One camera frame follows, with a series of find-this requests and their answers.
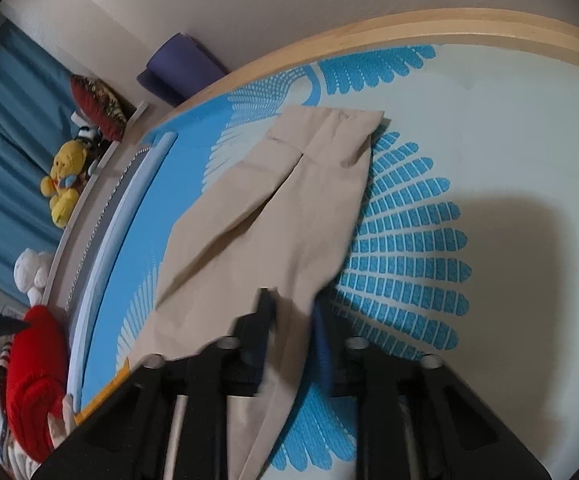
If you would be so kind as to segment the beige and mustard garment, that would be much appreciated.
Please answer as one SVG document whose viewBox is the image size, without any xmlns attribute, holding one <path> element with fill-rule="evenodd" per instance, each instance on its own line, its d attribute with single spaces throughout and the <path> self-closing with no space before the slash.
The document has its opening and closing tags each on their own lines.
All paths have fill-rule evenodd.
<svg viewBox="0 0 579 480">
<path fill-rule="evenodd" d="M 347 256 L 382 121 L 369 110 L 289 107 L 171 230 L 131 364 L 193 356 L 254 309 L 260 289 L 277 296 L 261 388 L 230 404 L 233 479 L 261 474 L 294 405 L 314 299 Z"/>
</svg>

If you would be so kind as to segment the grey dotted mattress cover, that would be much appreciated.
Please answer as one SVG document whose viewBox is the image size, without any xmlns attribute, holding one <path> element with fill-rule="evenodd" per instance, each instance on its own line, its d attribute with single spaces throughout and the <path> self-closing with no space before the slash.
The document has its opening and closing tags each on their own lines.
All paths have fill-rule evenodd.
<svg viewBox="0 0 579 480">
<path fill-rule="evenodd" d="M 79 209 L 50 293 L 50 303 L 58 309 L 57 316 L 65 326 L 78 310 L 98 245 L 145 150 L 145 146 L 130 146 L 121 153 L 121 148 L 117 148 L 106 166 L 95 175 L 97 180 L 92 191 Z"/>
</svg>

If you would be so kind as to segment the light blue rolled bolster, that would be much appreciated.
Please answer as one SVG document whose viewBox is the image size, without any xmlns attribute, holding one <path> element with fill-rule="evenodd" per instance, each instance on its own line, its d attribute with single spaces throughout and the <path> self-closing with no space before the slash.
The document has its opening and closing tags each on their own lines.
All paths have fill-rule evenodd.
<svg viewBox="0 0 579 480">
<path fill-rule="evenodd" d="M 137 209 L 177 137 L 176 133 L 167 132 L 155 144 L 146 148 L 145 156 L 121 194 L 98 245 L 73 325 L 67 391 L 72 395 L 76 412 L 81 410 L 81 391 L 88 349 L 108 280 Z"/>
</svg>

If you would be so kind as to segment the red fluffy blanket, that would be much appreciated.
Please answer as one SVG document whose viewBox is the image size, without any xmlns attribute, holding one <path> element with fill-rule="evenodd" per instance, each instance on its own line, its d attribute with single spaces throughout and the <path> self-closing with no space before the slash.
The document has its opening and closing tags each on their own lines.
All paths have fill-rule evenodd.
<svg viewBox="0 0 579 480">
<path fill-rule="evenodd" d="M 42 463 L 54 450 L 47 416 L 62 416 L 67 393 L 67 341 L 47 307 L 32 307 L 24 322 L 27 327 L 14 336 L 10 349 L 6 414 L 20 448 Z"/>
</svg>

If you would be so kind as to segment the white plush toy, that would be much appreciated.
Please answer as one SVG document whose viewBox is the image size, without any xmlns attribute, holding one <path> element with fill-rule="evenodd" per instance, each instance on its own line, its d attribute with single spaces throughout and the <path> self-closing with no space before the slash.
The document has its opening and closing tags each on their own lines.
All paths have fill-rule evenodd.
<svg viewBox="0 0 579 480">
<path fill-rule="evenodd" d="M 53 254 L 25 249 L 17 258 L 12 275 L 18 290 L 27 297 L 31 307 L 42 304 L 44 289 L 50 275 Z"/>
</svg>

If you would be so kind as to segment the yellow plush bear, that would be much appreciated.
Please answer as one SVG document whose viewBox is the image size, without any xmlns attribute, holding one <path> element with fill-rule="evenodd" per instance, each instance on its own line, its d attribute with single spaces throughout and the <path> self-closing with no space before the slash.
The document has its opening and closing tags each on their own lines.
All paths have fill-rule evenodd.
<svg viewBox="0 0 579 480">
<path fill-rule="evenodd" d="M 87 161 L 85 144 L 70 140 L 62 144 L 54 156 L 50 174 L 41 181 L 41 193 L 50 200 L 50 216 L 59 229 L 65 229 L 76 209 Z"/>
</svg>

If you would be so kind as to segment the dark red embroidered cushion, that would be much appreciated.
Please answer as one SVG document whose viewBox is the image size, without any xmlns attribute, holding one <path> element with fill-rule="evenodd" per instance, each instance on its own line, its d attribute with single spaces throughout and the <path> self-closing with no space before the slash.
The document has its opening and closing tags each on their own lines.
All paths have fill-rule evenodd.
<svg viewBox="0 0 579 480">
<path fill-rule="evenodd" d="M 76 105 L 99 128 L 103 137 L 120 142 L 128 121 L 111 88 L 103 80 L 82 75 L 70 76 L 70 88 Z"/>
</svg>

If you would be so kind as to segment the purple rolled yoga mat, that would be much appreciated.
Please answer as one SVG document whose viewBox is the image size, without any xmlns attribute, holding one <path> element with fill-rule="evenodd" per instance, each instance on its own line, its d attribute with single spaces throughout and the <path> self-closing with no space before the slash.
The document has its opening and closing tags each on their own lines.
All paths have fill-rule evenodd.
<svg viewBox="0 0 579 480">
<path fill-rule="evenodd" d="M 227 74 L 201 44 L 178 32 L 148 60 L 136 81 L 172 107 L 177 107 Z"/>
</svg>

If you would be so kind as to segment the blue curtain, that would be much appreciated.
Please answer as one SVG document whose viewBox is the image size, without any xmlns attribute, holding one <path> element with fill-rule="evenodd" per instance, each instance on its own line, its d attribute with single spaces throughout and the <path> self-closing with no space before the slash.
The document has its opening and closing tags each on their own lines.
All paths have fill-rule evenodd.
<svg viewBox="0 0 579 480">
<path fill-rule="evenodd" d="M 62 232 L 40 191 L 76 135 L 70 72 L 10 21 L 0 25 L 0 290 L 27 300 L 12 271 L 27 248 L 54 252 Z"/>
</svg>

